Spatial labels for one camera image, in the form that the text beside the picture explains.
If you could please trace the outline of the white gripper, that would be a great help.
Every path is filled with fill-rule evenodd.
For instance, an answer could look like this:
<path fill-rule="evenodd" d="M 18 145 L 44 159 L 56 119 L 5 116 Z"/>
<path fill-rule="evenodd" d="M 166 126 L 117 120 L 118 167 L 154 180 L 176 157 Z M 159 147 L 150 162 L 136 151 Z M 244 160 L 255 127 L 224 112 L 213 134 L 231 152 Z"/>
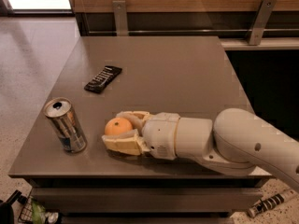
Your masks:
<path fill-rule="evenodd" d="M 133 156 L 149 152 L 155 159 L 164 160 L 177 157 L 175 139 L 179 114 L 163 112 L 152 116 L 148 111 L 122 111 L 116 117 L 128 119 L 134 129 L 118 135 L 103 135 L 108 150 Z"/>

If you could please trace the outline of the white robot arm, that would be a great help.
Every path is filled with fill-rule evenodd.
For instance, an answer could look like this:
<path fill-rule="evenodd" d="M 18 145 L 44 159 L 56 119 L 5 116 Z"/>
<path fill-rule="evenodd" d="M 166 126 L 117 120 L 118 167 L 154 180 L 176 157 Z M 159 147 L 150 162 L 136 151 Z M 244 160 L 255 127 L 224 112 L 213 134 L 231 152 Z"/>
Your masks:
<path fill-rule="evenodd" d="M 299 191 L 299 143 L 243 109 L 225 109 L 213 120 L 124 111 L 107 123 L 102 140 L 122 154 L 184 158 L 225 175 L 260 167 Z"/>

